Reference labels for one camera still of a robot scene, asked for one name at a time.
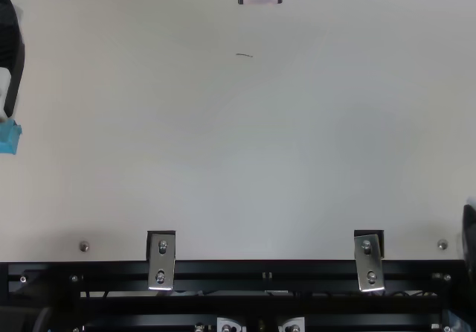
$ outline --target black metal frame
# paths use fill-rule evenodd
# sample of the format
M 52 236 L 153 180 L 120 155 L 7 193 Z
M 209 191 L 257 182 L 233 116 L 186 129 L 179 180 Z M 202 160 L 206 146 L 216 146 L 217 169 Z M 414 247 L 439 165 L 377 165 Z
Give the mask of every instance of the black metal frame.
M 474 323 L 463 261 L 383 261 L 383 271 L 382 296 L 359 292 L 355 261 L 176 261 L 175 291 L 271 292 L 81 298 L 81 292 L 146 291 L 148 263 L 3 263 L 0 311 L 25 309 L 36 317 L 49 307 L 45 328 L 52 332 L 82 326 L 193 331 L 197 324 L 213 329 L 217 316 L 240 316 L 251 332 L 258 331 L 259 321 L 269 326 L 278 316 L 305 316 L 309 331 L 427 331 L 432 324 L 448 325 L 447 310 Z M 284 290 L 290 293 L 272 292 Z M 409 291 L 420 293 L 407 296 Z

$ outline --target blue object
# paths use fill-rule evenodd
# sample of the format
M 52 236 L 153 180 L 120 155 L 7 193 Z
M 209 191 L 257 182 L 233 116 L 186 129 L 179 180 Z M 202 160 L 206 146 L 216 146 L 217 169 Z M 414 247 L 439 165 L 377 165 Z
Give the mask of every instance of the blue object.
M 0 123 L 0 153 L 16 154 L 18 140 L 22 134 L 22 127 L 9 118 Z

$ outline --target metal bracket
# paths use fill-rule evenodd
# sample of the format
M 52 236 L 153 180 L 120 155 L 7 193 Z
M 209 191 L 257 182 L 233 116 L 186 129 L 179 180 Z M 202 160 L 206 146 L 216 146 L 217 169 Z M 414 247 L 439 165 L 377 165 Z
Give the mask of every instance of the metal bracket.
M 171 290 L 176 265 L 176 233 L 149 232 L 147 259 L 149 290 Z
M 377 234 L 354 237 L 358 288 L 366 293 L 385 290 L 382 256 Z
M 304 317 L 295 317 L 284 321 L 277 329 L 279 332 L 306 332 L 306 321 Z
M 234 319 L 229 319 L 226 317 L 218 317 L 216 319 L 217 332 L 231 332 L 233 330 L 235 330 L 236 332 L 246 332 L 245 323 L 241 323 Z

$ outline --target bolt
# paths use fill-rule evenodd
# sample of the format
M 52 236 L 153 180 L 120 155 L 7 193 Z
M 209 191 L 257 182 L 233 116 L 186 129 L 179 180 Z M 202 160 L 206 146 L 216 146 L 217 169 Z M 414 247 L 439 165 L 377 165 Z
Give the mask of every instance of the bolt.
M 163 284 L 165 281 L 165 273 L 162 270 L 159 270 L 155 276 L 155 279 L 159 284 Z
M 370 255 L 370 252 L 372 251 L 372 244 L 370 244 L 369 240 L 364 240 L 362 241 L 362 248 L 364 249 L 365 255 Z
M 377 280 L 377 275 L 375 275 L 373 271 L 369 271 L 369 273 L 367 274 L 367 280 L 369 281 L 369 284 L 373 285 Z
M 446 248 L 448 248 L 448 241 L 446 239 L 439 239 L 438 247 L 440 248 L 440 250 L 446 250 Z
M 165 254 L 167 251 L 167 242 L 165 240 L 161 240 L 160 243 L 158 244 L 158 252 L 161 254 Z
M 89 250 L 89 243 L 87 241 L 82 241 L 80 243 L 80 250 L 82 252 L 87 252 Z

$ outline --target screw head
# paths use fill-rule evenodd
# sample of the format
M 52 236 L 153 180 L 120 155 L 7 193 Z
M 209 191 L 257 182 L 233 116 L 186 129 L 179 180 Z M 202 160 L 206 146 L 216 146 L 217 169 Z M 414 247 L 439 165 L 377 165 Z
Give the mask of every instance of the screw head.
M 370 244 L 369 240 L 362 241 L 362 249 L 364 250 L 365 255 L 369 255 L 372 251 L 372 244 Z
M 82 241 L 80 243 L 80 250 L 82 252 L 87 252 L 89 250 L 89 243 L 87 241 Z
M 446 239 L 439 239 L 438 247 L 440 250 L 446 250 L 448 248 L 448 241 Z
M 369 271 L 369 273 L 367 274 L 367 280 L 369 281 L 369 284 L 373 285 L 377 280 L 377 275 L 375 275 L 373 271 Z
M 159 243 L 158 243 L 158 252 L 160 252 L 161 254 L 165 254 L 165 252 L 167 251 L 167 242 L 165 240 L 161 240 Z
M 159 284 L 163 284 L 165 281 L 165 273 L 162 270 L 160 270 L 159 272 L 157 272 L 155 279 Z

